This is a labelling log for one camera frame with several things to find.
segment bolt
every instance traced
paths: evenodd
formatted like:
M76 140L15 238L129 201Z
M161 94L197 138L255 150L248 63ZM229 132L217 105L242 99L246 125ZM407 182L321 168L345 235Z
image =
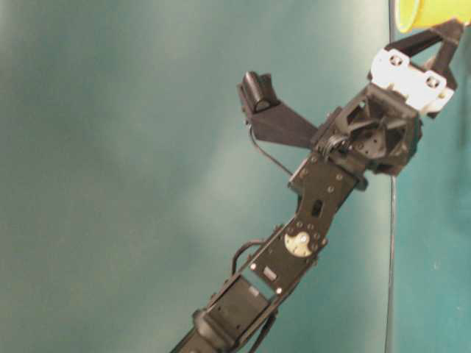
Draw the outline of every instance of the bolt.
M427 86L430 88L437 88L439 85L439 80L433 76L427 78Z
M392 57L389 58L389 62L394 66L401 66L401 64L403 63L403 60L397 55L393 55Z

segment teal backdrop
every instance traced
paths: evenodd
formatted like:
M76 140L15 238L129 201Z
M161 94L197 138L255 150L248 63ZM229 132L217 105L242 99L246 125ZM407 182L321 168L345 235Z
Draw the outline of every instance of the teal backdrop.
M0 352L169 352L233 252L295 209L248 139L244 72L272 73L320 124L388 38L387 1L1 0ZM471 350L471 87L456 69L398 179L395 352ZM291 169L308 153L263 146ZM259 352L384 350L390 179L368 178Z

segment robotic arm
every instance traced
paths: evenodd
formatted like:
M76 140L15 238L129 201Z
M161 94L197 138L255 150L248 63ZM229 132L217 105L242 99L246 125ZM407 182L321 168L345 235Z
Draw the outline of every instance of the robotic arm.
M297 211L267 240L239 249L233 275L193 314L194 328L172 353L236 352L264 324L250 351L257 349L277 308L317 264L337 210L354 188L366 189L365 170L398 175L414 156L422 137L419 115L435 118L457 87L449 64L463 31L463 24L452 20L381 49L370 83L319 128L277 98L269 74L245 74L238 94L251 137L310 150L288 184L298 195ZM426 64L411 61L438 42L438 53ZM237 269L237 257L251 246L259 248ZM245 271L264 281L272 295L264 296Z

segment yellow cup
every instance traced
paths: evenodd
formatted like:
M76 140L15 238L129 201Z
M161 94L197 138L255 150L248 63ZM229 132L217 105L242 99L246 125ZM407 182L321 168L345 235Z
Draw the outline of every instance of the yellow cup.
M396 0L396 25L402 32L456 18L471 22L471 0Z

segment wire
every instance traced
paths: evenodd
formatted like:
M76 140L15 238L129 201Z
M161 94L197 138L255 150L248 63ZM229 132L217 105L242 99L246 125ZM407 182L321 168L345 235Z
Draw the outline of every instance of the wire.
M397 0L389 0L389 42L395 41L394 6ZM391 224L389 232L389 285L388 285L388 306L386 311L386 335L384 338L384 352L392 351L392 330L394 320L394 243L396 234L396 177L391 176Z
M253 146L265 157L267 157L269 160L271 160L274 164L278 165L280 168L282 168L286 173L288 173L290 176L293 175L293 173L287 169L281 162L278 162L274 157L272 157L270 154L266 153L258 144L257 141L255 140L255 136L253 134L253 129L252 126L249 128L249 136L250 140L252 141Z
M275 320L277 319L277 314L278 312L275 311L267 318L265 325L262 327L262 330L260 331L257 340L253 343L252 348L249 350L249 353L254 353L260 346L262 341L265 339L265 337L268 335L268 332L270 331L273 324L275 323Z
M237 272L237 259L239 258L239 256L241 256L242 253L245 252L248 248L256 245L262 245L263 243L265 243L263 239L254 239L251 241L247 241L243 246L240 247L238 251L235 252L233 256L232 275Z

